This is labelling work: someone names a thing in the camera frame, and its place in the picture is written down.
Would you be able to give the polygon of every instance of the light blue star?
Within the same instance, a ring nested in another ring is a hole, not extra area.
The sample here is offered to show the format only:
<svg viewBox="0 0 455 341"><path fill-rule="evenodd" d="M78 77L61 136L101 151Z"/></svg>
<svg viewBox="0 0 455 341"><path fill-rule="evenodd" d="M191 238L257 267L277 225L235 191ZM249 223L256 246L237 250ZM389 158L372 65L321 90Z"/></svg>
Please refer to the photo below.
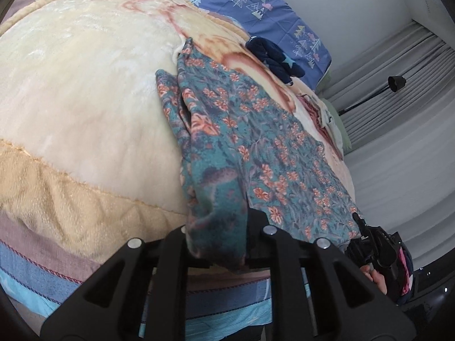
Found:
<svg viewBox="0 0 455 341"><path fill-rule="evenodd" d="M283 53L284 56L285 56L285 59L282 61L283 63L286 63L287 65L289 65L290 68L292 68L292 65L295 63L295 61L293 61L288 55L286 55L285 53Z"/></svg>

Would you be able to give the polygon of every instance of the black lamp shade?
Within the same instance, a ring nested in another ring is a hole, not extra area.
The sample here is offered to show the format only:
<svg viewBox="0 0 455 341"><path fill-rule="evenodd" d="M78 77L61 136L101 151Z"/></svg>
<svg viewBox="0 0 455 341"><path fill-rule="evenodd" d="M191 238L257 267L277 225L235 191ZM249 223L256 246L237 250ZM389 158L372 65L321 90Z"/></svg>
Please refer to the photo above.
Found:
<svg viewBox="0 0 455 341"><path fill-rule="evenodd" d="M393 92L401 90L406 85L406 79L402 76L388 77L388 86Z"/></svg>

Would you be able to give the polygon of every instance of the cream plush blanket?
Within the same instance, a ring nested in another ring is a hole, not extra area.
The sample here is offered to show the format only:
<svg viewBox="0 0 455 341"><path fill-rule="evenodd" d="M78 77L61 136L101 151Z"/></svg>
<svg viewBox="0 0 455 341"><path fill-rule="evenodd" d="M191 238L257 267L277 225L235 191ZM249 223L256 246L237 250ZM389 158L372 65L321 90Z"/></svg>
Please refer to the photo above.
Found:
<svg viewBox="0 0 455 341"><path fill-rule="evenodd" d="M38 0L0 26L0 208L67 251L103 262L131 237L185 223L181 153L155 72L185 39L248 74L322 137L239 28L188 0ZM352 180L329 145L346 189Z"/></svg>

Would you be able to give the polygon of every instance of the curtain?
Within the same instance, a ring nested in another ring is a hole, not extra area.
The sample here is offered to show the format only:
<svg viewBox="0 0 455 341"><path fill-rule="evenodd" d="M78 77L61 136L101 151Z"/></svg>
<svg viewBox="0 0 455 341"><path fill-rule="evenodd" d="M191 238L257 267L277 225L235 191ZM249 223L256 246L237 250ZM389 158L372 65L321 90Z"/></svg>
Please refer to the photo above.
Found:
<svg viewBox="0 0 455 341"><path fill-rule="evenodd" d="M333 73L320 95L340 110L389 75L407 79L342 116L357 204L368 224L399 231L415 267L455 247L455 52L418 23Z"/></svg>

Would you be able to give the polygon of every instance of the navy cloth with star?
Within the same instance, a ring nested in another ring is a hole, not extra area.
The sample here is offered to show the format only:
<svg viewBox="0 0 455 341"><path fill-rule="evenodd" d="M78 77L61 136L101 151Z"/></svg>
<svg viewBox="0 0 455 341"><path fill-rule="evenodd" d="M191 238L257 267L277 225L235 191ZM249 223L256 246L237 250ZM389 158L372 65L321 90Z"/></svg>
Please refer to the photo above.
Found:
<svg viewBox="0 0 455 341"><path fill-rule="evenodd" d="M301 78L305 71L272 41L263 37L251 37L245 47L250 50L284 84L292 85L291 77Z"/></svg>

